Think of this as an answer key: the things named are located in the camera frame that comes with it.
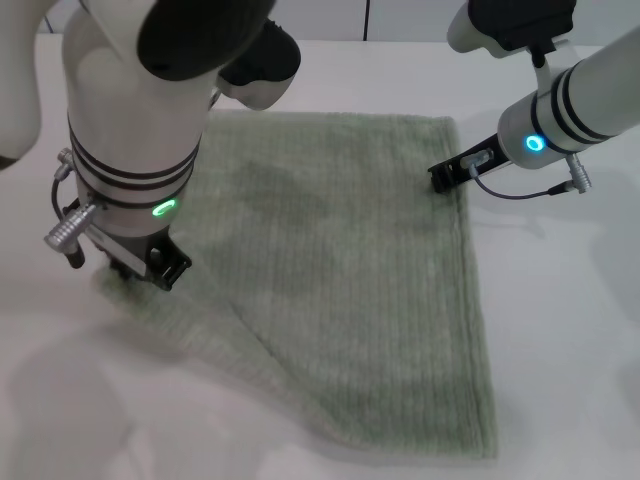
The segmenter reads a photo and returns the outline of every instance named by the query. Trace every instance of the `white tabletop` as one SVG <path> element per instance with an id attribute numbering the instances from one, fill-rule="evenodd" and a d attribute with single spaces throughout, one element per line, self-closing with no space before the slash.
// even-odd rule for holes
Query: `white tabletop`
<path id="1" fill-rule="evenodd" d="M 588 195 L 507 202 L 469 189 L 499 458 L 374 455 L 132 331 L 91 288 L 102 262 L 93 248 L 79 272 L 47 249 L 55 155 L 69 144 L 60 40 L 37 43 L 42 136 L 0 176 L 0 479 L 638 478 L 640 130 L 582 156 Z M 303 67 L 275 110 L 449 115 L 463 147 L 495 133 L 500 113 L 535 88 L 524 55 L 301 46 Z M 531 193 L 567 178 L 556 164 L 505 168 L 486 183 Z"/>

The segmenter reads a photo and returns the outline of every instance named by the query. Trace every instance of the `white wall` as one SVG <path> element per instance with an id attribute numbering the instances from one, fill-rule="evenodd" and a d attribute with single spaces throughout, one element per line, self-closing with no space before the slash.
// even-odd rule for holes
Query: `white wall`
<path id="1" fill-rule="evenodd" d="M 362 40 L 366 0 L 278 0 L 271 15 L 298 39 Z M 61 0 L 49 12 L 55 32 L 62 32 L 77 0 Z M 41 32 L 47 31 L 41 25 Z"/>
<path id="2" fill-rule="evenodd" d="M 371 0 L 369 40 L 444 42 L 464 0 Z M 640 0 L 578 0 L 570 38 L 606 45 L 640 25 Z"/>
<path id="3" fill-rule="evenodd" d="M 369 40 L 443 42 L 463 3 L 371 0 Z M 63 30 L 77 5 L 77 0 L 61 0 L 51 10 L 55 31 Z M 278 0 L 272 17 L 301 40 L 361 40 L 365 10 L 366 0 Z M 571 39 L 576 44 L 605 45 L 640 25 L 640 0 L 578 0 L 574 21 Z"/>

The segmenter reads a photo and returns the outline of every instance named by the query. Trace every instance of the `fabric texture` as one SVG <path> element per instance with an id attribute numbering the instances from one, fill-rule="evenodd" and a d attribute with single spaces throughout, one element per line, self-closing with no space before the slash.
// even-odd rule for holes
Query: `fabric texture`
<path id="1" fill-rule="evenodd" d="M 450 119 L 216 112 L 172 227 L 194 266 L 98 286 L 344 444 L 495 456 L 465 193 L 427 172 L 456 148 Z"/>

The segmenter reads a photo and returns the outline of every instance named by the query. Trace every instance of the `blue light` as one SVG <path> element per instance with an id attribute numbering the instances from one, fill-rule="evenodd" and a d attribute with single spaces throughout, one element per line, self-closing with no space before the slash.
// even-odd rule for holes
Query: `blue light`
<path id="1" fill-rule="evenodd" d="M 531 135 L 530 137 L 527 137 L 525 144 L 532 152 L 541 152 L 544 150 L 544 147 L 547 146 L 544 138 L 538 135 Z"/>

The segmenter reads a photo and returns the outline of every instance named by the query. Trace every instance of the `cable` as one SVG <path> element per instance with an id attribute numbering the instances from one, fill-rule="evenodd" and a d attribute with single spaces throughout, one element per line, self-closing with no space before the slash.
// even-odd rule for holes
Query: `cable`
<path id="1" fill-rule="evenodd" d="M 49 21 L 49 17 L 45 15 L 44 23 L 47 24 L 47 28 L 49 29 L 49 33 L 53 33 L 53 27 L 51 26 L 51 22 Z"/>
<path id="2" fill-rule="evenodd" d="M 367 0 L 367 6 L 364 13 L 364 32 L 362 34 L 362 41 L 369 40 L 369 16 L 371 14 L 371 0 Z"/>
<path id="3" fill-rule="evenodd" d="M 60 180 L 57 178 L 53 180 L 53 186 L 51 187 L 51 204 L 53 205 L 53 211 L 56 212 L 58 220 L 62 220 L 63 215 L 58 204 L 58 187 L 60 186 Z"/>
<path id="4" fill-rule="evenodd" d="M 549 191 L 532 193 L 531 195 L 503 195 L 501 193 L 496 193 L 493 190 L 489 189 L 484 183 L 480 181 L 478 177 L 474 177 L 473 179 L 476 181 L 478 186 L 481 189 L 483 189 L 485 192 L 487 192 L 489 195 L 493 195 L 494 197 L 502 198 L 504 200 L 529 200 L 531 198 L 546 197 L 547 195 L 549 195 Z"/>
<path id="5" fill-rule="evenodd" d="M 209 100 L 209 110 L 211 110 L 213 106 L 216 103 L 218 103 L 218 100 L 220 100 L 221 95 L 222 95 L 222 92 L 220 90 L 216 90 L 214 92 L 214 94 L 211 96 L 211 99 Z"/>

